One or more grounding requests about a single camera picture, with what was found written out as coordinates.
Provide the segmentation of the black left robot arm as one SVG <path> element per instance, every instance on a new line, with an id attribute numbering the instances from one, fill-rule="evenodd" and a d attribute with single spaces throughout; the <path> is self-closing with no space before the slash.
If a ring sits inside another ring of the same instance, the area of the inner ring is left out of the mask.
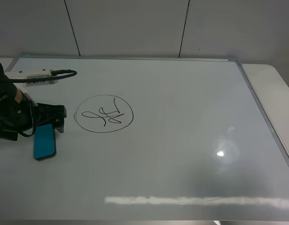
<path id="1" fill-rule="evenodd" d="M 30 137 L 45 125 L 63 133 L 66 117 L 63 105 L 34 103 L 4 74 L 0 63 L 0 139 L 17 141 L 18 135 Z"/>

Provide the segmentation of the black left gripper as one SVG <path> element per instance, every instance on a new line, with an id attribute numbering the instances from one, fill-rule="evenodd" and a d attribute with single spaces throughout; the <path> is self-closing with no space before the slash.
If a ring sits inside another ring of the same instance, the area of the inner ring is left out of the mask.
<path id="1" fill-rule="evenodd" d="M 59 133 L 64 133 L 67 111 L 63 105 L 48 105 L 38 103 L 36 106 L 23 93 L 8 93 L 8 119 L 11 127 L 8 129 L 8 140 L 16 141 L 18 135 L 30 137 L 38 127 L 52 124 Z"/>

